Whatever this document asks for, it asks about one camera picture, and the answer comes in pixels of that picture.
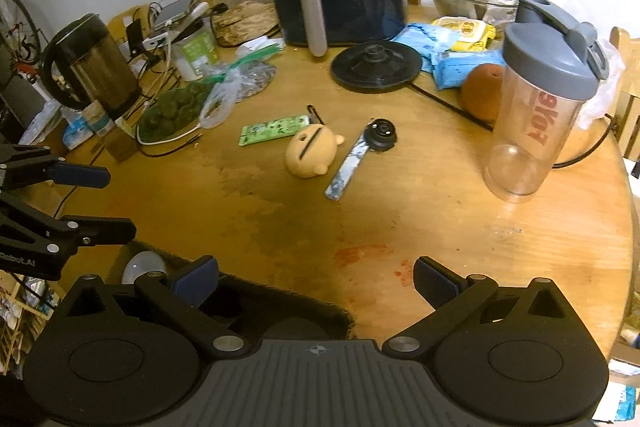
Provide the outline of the silver foil strip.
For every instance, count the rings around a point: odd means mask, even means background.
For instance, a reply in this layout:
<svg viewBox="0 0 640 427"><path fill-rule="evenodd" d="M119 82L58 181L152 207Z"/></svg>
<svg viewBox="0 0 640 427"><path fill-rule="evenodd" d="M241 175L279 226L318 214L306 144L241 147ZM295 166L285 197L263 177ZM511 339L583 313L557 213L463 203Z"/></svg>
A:
<svg viewBox="0 0 640 427"><path fill-rule="evenodd" d="M324 195L326 195L328 199L339 200L342 197L345 188L368 150L369 144L364 137L364 133L361 133L342 162L341 167L338 168L337 173L335 173L326 191L324 191Z"/></svg>

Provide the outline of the small black round camera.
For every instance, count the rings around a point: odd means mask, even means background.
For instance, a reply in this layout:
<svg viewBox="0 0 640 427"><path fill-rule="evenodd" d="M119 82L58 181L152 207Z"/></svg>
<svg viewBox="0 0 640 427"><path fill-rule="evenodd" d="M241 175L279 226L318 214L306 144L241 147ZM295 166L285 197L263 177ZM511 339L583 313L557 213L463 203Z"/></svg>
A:
<svg viewBox="0 0 640 427"><path fill-rule="evenodd" d="M367 125L363 131L364 142L370 150L386 152L397 143L397 132L394 124L385 118L376 118Z"/></svg>

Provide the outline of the green hand cream tube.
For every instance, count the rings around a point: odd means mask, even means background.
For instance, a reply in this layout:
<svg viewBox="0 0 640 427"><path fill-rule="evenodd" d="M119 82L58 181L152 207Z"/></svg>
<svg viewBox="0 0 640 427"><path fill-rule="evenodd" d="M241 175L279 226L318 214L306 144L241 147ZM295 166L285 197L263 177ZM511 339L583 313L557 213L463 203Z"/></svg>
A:
<svg viewBox="0 0 640 427"><path fill-rule="evenodd" d="M241 130L239 146L254 145L289 138L310 124L308 115L297 115L249 124Z"/></svg>

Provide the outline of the yellow pig-shaped case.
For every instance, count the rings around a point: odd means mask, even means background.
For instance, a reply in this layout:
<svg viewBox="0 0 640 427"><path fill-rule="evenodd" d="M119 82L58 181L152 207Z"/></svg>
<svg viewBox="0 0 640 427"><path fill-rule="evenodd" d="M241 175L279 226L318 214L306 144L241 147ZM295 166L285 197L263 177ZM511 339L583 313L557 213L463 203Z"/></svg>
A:
<svg viewBox="0 0 640 427"><path fill-rule="evenodd" d="M293 136L285 153L285 166L293 176L309 179L324 176L345 141L325 124L308 124Z"/></svg>

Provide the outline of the small brown wooden block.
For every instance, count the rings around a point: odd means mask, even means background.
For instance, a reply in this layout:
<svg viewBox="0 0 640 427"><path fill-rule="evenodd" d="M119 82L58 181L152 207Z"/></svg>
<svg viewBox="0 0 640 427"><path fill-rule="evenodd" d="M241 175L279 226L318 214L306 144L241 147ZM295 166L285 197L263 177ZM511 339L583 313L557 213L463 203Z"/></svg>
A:
<svg viewBox="0 0 640 427"><path fill-rule="evenodd" d="M114 126L104 136L104 145L107 152L117 162L126 161L138 151L136 140L117 126Z"/></svg>

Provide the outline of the white round lamp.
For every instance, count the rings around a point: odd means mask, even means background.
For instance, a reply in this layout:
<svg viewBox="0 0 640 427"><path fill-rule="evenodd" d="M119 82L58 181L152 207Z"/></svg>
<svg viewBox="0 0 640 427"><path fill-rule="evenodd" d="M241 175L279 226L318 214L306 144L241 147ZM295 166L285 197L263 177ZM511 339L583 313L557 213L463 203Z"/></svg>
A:
<svg viewBox="0 0 640 427"><path fill-rule="evenodd" d="M140 251L127 262L124 272L122 272L122 283L133 284L138 277L150 272L167 274L166 263L154 251Z"/></svg>

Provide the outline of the blue tissue pack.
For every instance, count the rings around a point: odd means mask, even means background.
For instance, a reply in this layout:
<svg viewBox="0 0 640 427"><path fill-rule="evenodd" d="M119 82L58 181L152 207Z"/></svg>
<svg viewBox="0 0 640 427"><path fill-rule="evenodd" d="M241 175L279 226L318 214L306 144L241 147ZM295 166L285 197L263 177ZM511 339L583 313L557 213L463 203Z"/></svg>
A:
<svg viewBox="0 0 640 427"><path fill-rule="evenodd" d="M63 115L70 116L63 133L63 144L69 150L78 147L93 135L103 138L114 127L112 118L99 101L93 101L81 112L64 109Z"/></svg>

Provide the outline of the brown cardboard box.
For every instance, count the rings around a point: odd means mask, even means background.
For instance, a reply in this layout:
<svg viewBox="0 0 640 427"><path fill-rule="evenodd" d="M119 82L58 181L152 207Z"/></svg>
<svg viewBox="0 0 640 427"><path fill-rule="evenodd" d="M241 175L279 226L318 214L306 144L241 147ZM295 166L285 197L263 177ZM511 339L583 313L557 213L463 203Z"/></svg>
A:
<svg viewBox="0 0 640 427"><path fill-rule="evenodd" d="M154 253L168 265L165 275L192 262L165 251ZM170 329L144 314L142 300L134 293L134 284L108 285L104 293L110 297L107 310L114 315L108 320L110 332L135 327L149 332L152 326ZM220 269L217 288L200 310L247 340L250 350L265 339L347 340L352 337L352 317L346 310L291 291L243 280ZM217 353L231 358L242 352Z"/></svg>

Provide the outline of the bag of green fruits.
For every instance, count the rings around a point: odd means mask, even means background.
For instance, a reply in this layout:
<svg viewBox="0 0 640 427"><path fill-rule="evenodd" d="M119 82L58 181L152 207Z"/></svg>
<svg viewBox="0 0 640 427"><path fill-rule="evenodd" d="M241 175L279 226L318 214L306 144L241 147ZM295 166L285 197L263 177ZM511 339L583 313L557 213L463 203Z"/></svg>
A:
<svg viewBox="0 0 640 427"><path fill-rule="evenodd" d="M212 88L211 83L189 82L163 93L138 121L140 140L160 143L192 129Z"/></svg>

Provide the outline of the steel electric kettle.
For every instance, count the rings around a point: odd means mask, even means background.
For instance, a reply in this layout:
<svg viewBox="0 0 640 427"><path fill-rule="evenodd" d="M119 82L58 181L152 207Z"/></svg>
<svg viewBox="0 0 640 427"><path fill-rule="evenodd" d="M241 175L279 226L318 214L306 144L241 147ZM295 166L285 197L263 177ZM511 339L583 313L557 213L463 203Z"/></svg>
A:
<svg viewBox="0 0 640 427"><path fill-rule="evenodd" d="M141 94L136 76L96 13L55 34L42 52L39 74L56 101L76 110L98 101L112 119L122 117Z"/></svg>

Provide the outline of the white green-label jar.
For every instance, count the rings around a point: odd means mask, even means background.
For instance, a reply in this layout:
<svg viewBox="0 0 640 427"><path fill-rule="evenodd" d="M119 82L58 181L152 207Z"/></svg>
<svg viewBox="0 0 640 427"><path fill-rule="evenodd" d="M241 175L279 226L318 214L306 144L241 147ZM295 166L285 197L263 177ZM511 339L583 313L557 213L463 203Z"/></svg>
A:
<svg viewBox="0 0 640 427"><path fill-rule="evenodd" d="M171 63L183 81L203 78L204 67L219 62L216 39L210 23L200 18L171 43Z"/></svg>

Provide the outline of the bicycle wheel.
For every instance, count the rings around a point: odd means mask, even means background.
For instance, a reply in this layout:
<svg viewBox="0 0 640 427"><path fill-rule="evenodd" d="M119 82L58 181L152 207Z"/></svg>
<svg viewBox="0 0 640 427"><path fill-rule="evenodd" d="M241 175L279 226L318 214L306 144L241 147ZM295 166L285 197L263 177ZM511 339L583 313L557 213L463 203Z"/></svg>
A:
<svg viewBox="0 0 640 427"><path fill-rule="evenodd" d="M21 0L0 0L1 43L19 62L35 65L40 61L38 29Z"/></svg>

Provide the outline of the bag of sunflower seeds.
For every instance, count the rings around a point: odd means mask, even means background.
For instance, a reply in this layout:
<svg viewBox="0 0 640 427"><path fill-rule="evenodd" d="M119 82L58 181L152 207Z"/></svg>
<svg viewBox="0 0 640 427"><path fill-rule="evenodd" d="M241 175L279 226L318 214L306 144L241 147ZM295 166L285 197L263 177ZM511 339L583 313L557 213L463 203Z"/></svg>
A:
<svg viewBox="0 0 640 427"><path fill-rule="evenodd" d="M208 95L198 115L200 127L213 129L225 122L236 103L264 91L276 72L276 66L261 60L206 65L203 81Z"/></svg>

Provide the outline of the smartphone on jar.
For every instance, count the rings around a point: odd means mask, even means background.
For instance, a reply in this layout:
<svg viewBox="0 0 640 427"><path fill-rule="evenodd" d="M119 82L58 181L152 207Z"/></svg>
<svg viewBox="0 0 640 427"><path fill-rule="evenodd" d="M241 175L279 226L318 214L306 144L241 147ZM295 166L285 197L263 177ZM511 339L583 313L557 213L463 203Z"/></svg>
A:
<svg viewBox="0 0 640 427"><path fill-rule="evenodd" d="M160 9L151 27L160 30L182 20L191 12L193 0L176 0Z"/></svg>

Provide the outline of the orange fruit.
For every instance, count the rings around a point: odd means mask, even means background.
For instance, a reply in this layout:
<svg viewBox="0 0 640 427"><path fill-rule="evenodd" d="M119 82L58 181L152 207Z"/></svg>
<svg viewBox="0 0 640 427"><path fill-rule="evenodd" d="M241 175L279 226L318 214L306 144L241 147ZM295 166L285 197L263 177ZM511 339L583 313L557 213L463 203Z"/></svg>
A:
<svg viewBox="0 0 640 427"><path fill-rule="evenodd" d="M462 107L472 116L492 124L498 116L504 67L498 64L476 66L460 88Z"/></svg>

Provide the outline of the flatbread in plastic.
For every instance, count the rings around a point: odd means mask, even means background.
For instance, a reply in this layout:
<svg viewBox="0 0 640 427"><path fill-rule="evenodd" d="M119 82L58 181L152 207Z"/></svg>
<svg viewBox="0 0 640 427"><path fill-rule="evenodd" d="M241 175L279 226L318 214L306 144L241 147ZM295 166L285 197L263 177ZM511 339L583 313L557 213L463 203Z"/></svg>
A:
<svg viewBox="0 0 640 427"><path fill-rule="evenodd" d="M227 11L212 16L217 43L233 48L279 31L280 24L272 2L244 1Z"/></svg>

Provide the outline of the blue snack packet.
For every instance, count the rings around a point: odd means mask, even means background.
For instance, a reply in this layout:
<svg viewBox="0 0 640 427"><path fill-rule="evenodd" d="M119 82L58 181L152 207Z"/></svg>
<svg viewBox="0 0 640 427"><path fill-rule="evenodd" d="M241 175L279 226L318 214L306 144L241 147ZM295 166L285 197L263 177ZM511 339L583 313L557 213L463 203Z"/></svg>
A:
<svg viewBox="0 0 640 427"><path fill-rule="evenodd" d="M504 66L500 50L482 52L452 52L436 54L432 57L432 76L438 90L459 88L466 77L477 66L494 64Z"/></svg>

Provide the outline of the black kettle base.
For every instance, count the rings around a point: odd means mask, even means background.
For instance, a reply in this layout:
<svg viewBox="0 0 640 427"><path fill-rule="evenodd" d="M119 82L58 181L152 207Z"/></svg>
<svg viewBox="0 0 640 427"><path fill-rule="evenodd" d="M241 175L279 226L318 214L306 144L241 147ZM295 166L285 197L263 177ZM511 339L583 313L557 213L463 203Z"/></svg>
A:
<svg viewBox="0 0 640 427"><path fill-rule="evenodd" d="M344 49L331 63L335 82L358 93L396 91L420 75L423 57L395 41L373 41Z"/></svg>

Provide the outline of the clear shaker bottle grey lid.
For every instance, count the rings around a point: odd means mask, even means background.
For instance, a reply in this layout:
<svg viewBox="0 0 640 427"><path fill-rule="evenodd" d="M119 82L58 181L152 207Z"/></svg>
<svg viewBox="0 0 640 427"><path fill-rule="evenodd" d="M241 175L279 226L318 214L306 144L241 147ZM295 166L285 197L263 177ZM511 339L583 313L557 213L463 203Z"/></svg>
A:
<svg viewBox="0 0 640 427"><path fill-rule="evenodd" d="M548 0L518 0L506 25L498 117L484 168L489 190L525 202L552 170L585 102L608 77L597 29Z"/></svg>

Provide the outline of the light blue wipes packet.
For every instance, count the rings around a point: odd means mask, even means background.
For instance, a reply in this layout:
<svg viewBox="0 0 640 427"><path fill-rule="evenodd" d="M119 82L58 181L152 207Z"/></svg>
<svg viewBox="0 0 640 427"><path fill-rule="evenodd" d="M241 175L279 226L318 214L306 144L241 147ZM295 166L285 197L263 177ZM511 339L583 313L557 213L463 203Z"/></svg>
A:
<svg viewBox="0 0 640 427"><path fill-rule="evenodd" d="M393 42L399 42L414 49L422 57L423 72L433 72L434 63L439 57L452 49L458 42L460 34L446 27L432 24L408 24Z"/></svg>

